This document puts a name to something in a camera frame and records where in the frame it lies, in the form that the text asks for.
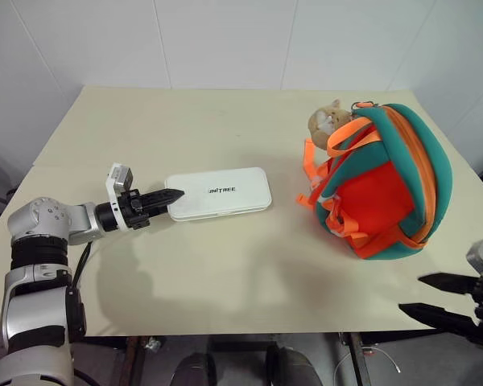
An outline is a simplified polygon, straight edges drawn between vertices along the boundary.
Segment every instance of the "white box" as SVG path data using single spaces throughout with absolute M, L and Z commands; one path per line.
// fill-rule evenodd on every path
M 168 205 L 175 221 L 262 211 L 272 202 L 261 167 L 172 175 L 165 187 L 184 191 L 183 197 Z

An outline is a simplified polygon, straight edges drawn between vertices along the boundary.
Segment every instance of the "grout line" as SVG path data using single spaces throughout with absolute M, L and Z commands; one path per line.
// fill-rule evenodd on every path
M 288 35 L 288 45 L 287 45 L 287 55 L 284 58 L 283 73 L 281 74 L 281 82 L 279 84 L 279 89 L 283 89 L 284 76 L 287 71 L 288 56 L 290 55 L 291 37 L 293 36 L 293 27 L 295 26 L 295 18 L 297 17 L 297 6 L 299 5 L 299 0 L 295 0 L 295 5 L 293 9 L 293 18 L 291 19 L 290 34 Z
M 475 100 L 475 101 L 474 101 L 472 104 L 470 104 L 470 105 L 468 106 L 468 108 L 467 108 L 467 109 L 464 111 L 464 113 L 461 115 L 460 119 L 458 119 L 458 120 L 455 122 L 455 125 L 454 125 L 452 128 L 453 128 L 453 129 L 455 129 L 456 127 L 458 127 L 458 126 L 460 125 L 460 123 L 461 123 L 461 122 L 462 122 L 462 121 L 465 119 L 465 117 L 467 117 L 467 116 L 469 115 L 469 113 L 470 113 L 471 111 L 473 111 L 473 109 L 474 109 L 475 107 L 477 107 L 477 106 L 480 104 L 480 102 L 481 102 L 481 100 L 482 100 L 482 99 L 483 99 L 483 92 L 482 92 L 482 93 L 479 95 L 479 97 L 478 97 L 478 98 L 476 98 L 476 100 Z
M 66 95 L 66 93 L 61 88 L 61 85 L 57 81 L 57 78 L 54 75 L 54 72 L 52 71 L 52 69 L 48 65 L 48 62 L 45 60 L 45 57 L 43 56 L 43 53 L 39 49 L 38 44 L 35 42 L 34 37 L 32 37 L 31 32 L 27 28 L 27 25 L 26 25 L 25 21 L 23 20 L 22 15 L 19 13 L 18 8 L 16 8 L 16 4 L 14 4 L 14 1 L 13 0 L 9 0 L 9 2 L 11 4 L 11 6 L 13 7 L 14 12 L 16 13 L 16 16 L 18 17 L 19 21 L 21 22 L 21 24 L 23 26 L 23 29 L 25 30 L 25 33 L 27 34 L 28 38 L 31 40 L 32 45 L 34 46 L 35 50 L 37 51 L 37 53 L 38 53 L 41 61 L 43 62 L 44 66 L 47 68 L 48 72 L 50 72 L 50 75 L 52 76 L 54 82 L 56 82 L 57 89 L 63 95 L 64 100 L 71 106 L 72 103 L 70 103 L 70 100 L 68 99 L 68 96 Z
M 152 0 L 152 5 L 154 6 L 155 25 L 157 26 L 157 30 L 158 30 L 159 43 L 161 44 L 161 51 L 163 52 L 164 70 L 167 73 L 167 80 L 168 80 L 168 84 L 170 85 L 170 89 L 172 89 L 173 86 L 171 84 L 170 69 L 168 67 L 167 53 L 164 49 L 163 33 L 161 32 L 161 24 L 159 23 L 158 9 L 155 5 L 155 0 Z
M 426 24 L 427 19 L 431 16 L 431 13 L 433 12 L 433 9 L 435 8 L 435 4 L 436 4 L 437 1 L 438 0 L 434 0 L 433 1 L 433 3 L 431 4 L 431 8 L 429 9 L 429 11 L 426 13 L 426 16 L 424 17 L 424 20 L 420 23 L 419 29 L 415 33 L 415 37 L 411 40 L 410 46 L 408 47 L 408 49 L 404 53 L 404 56 L 401 59 L 401 63 L 397 67 L 397 70 L 395 70 L 394 75 L 392 76 L 392 79 L 390 80 L 390 83 L 385 88 L 385 91 L 390 91 L 390 87 L 392 87 L 392 84 L 394 83 L 395 78 L 399 74 L 399 71 L 401 70 L 401 67 L 406 62 L 406 59 L 407 59 L 408 55 L 410 54 L 410 51 L 413 48 L 413 45 L 415 44 L 415 42 L 419 38 L 420 31 L 424 28 L 424 24 Z

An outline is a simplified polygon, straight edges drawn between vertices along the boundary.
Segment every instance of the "plush toy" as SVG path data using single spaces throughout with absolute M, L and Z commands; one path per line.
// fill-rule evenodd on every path
M 327 149 L 328 138 L 336 129 L 350 122 L 351 112 L 340 109 L 340 100 L 316 110 L 308 121 L 309 132 L 315 146 Z

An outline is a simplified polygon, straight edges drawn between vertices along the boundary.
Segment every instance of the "tabletop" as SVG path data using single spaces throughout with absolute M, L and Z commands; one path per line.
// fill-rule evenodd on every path
M 346 109 L 367 100 L 408 105 L 445 148 L 452 199 L 421 253 L 359 260 L 295 203 L 308 192 L 301 165 L 308 118 L 337 97 Z M 66 204 L 107 201 L 112 162 L 131 167 L 142 193 L 176 173 L 260 166 L 273 203 L 266 211 L 183 223 L 162 215 L 148 228 L 93 243 L 81 278 L 88 335 L 426 328 L 403 314 L 400 302 L 473 314 L 470 298 L 417 277 L 475 274 L 465 254 L 483 237 L 483 184 L 409 91 L 84 88 L 0 219 L 0 304 L 10 264 L 8 215 L 41 195 Z M 83 248 L 69 248 L 72 268 Z

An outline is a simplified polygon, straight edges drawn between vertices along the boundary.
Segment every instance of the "white tile wall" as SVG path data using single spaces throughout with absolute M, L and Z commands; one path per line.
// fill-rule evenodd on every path
M 279 88 L 295 0 L 155 0 L 171 84 Z
M 0 0 L 0 175 L 10 180 L 1 186 L 21 180 L 68 108 L 14 8 Z
M 410 88 L 483 169 L 483 0 L 0 0 L 0 168 L 82 84 Z
M 437 0 L 391 88 L 413 89 L 453 130 L 483 94 L 483 0 Z
M 448 132 L 448 138 L 474 170 L 483 170 L 483 95 Z
M 299 0 L 284 88 L 385 90 L 434 0 Z
M 82 84 L 169 87 L 152 0 L 13 0 L 70 101 Z

